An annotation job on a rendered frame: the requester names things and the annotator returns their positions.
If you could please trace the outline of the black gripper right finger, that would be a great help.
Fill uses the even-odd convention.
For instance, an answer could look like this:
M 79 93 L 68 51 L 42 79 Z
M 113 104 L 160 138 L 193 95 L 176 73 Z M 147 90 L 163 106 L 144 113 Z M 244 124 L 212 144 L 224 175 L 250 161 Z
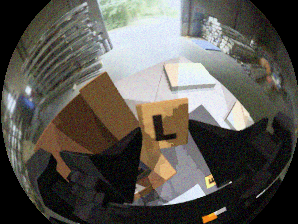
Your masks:
M 208 164 L 217 188 L 231 181 L 229 177 L 241 163 L 246 148 L 249 148 L 250 140 L 261 135 L 266 128 L 267 117 L 241 131 L 237 129 L 231 131 L 231 129 L 217 127 L 217 125 L 200 123 L 193 119 L 188 120 L 190 136 L 193 137 L 205 163 Z

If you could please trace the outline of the white paper ticket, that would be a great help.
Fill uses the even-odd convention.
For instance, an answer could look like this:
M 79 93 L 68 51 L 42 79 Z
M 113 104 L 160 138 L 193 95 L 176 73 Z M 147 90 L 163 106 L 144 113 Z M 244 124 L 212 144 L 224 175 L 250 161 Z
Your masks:
M 145 189 L 145 186 L 136 184 L 136 188 L 134 188 L 134 194 L 141 192 L 142 189 Z

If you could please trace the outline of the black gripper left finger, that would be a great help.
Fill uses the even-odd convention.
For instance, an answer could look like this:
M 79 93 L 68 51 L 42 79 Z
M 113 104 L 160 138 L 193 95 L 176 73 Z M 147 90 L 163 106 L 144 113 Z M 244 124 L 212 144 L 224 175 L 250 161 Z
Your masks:
M 118 143 L 116 141 L 112 147 L 96 155 L 71 151 L 61 151 L 59 155 L 71 171 L 98 177 L 110 190 L 124 198 L 125 204 L 133 204 L 141 143 L 141 128 L 136 127 Z

